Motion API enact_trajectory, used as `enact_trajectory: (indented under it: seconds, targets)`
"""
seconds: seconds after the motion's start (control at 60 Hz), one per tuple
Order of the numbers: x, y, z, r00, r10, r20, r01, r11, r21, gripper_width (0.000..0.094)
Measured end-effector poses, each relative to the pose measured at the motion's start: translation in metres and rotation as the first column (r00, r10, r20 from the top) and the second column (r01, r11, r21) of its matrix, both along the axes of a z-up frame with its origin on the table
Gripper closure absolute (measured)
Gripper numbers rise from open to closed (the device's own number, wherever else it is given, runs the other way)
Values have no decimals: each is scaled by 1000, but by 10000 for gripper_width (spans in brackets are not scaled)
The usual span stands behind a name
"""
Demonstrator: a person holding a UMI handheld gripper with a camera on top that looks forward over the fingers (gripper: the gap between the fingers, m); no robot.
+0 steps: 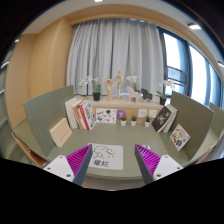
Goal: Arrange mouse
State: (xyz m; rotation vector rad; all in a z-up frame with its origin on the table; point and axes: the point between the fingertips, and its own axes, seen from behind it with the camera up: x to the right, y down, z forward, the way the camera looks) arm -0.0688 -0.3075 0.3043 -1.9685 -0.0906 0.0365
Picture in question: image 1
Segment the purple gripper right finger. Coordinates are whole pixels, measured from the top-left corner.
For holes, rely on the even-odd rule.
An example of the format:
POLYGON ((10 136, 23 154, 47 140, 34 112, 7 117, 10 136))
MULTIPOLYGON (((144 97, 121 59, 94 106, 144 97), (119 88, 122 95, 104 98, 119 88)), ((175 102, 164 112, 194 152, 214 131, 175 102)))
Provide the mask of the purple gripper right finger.
POLYGON ((135 145, 135 157, 145 184, 152 183, 182 169, 182 166, 169 155, 159 156, 138 144, 135 145))

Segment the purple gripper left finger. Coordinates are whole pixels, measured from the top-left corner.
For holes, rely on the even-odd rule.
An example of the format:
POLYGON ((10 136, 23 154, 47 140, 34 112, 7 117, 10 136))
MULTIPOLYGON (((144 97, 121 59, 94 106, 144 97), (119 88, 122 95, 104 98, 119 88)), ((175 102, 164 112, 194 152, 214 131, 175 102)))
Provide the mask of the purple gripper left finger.
POLYGON ((89 144, 68 156, 59 155, 44 170, 81 186, 92 157, 89 144))

